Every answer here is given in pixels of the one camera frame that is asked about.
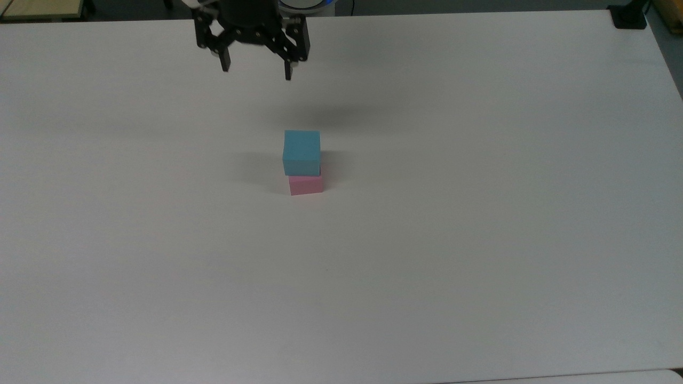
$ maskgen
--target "stacked blocks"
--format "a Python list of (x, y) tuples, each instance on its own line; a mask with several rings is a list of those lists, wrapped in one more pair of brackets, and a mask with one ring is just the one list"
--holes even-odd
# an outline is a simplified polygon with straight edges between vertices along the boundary
[(282, 165), (290, 179), (292, 196), (322, 192), (320, 132), (285, 131)]

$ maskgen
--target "white table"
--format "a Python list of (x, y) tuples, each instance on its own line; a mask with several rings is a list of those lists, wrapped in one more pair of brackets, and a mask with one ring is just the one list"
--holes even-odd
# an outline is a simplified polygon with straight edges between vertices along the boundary
[[(0, 25), (0, 382), (683, 366), (683, 103), (607, 11)], [(290, 197), (283, 131), (322, 132)]]

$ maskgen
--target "wooden surface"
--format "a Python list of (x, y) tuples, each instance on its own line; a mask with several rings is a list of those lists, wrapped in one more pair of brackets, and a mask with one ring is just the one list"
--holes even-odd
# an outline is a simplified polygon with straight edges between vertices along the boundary
[(652, 0), (672, 33), (683, 33), (683, 0)]
[(6, 20), (79, 17), (82, 6), (83, 0), (13, 0), (2, 17)]

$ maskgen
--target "floor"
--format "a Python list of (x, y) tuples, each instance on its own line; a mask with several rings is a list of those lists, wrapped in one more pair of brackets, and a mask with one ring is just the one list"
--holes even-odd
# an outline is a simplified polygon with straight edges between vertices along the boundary
[[(163, 0), (94, 0), (97, 13), (91, 21), (164, 20), (190, 18), (190, 11), (181, 0), (172, 0), (168, 10)], [(603, 10), (612, 3), (627, 0), (338, 0), (338, 16), (383, 14), (429, 14), (465, 12), (515, 12), (549, 10)], [(653, 8), (648, 22), (669, 66), (673, 81), (683, 97), (683, 35), (673, 35)]]

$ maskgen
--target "black mount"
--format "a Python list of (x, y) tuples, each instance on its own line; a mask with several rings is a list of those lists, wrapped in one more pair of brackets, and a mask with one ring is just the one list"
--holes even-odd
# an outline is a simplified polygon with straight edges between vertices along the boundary
[(612, 14), (614, 26), (618, 29), (645, 29), (647, 21), (643, 14), (643, 7), (649, 0), (632, 0), (626, 5), (610, 5), (607, 7)]
[[(292, 63), (308, 60), (311, 44), (306, 16), (296, 14), (284, 19), (277, 9), (277, 2), (273, 3), (273, 8), (269, 1), (251, 3), (250, 6), (255, 5), (255, 8), (236, 8), (236, 5), (242, 4), (237, 1), (209, 0), (202, 2), (201, 8), (193, 9), (197, 46), (208, 48), (218, 55), (223, 71), (227, 72), (230, 68), (230, 44), (238, 41), (264, 45), (284, 60), (285, 79), (291, 80)], [(214, 20), (223, 27), (218, 36), (211, 32), (210, 26)]]

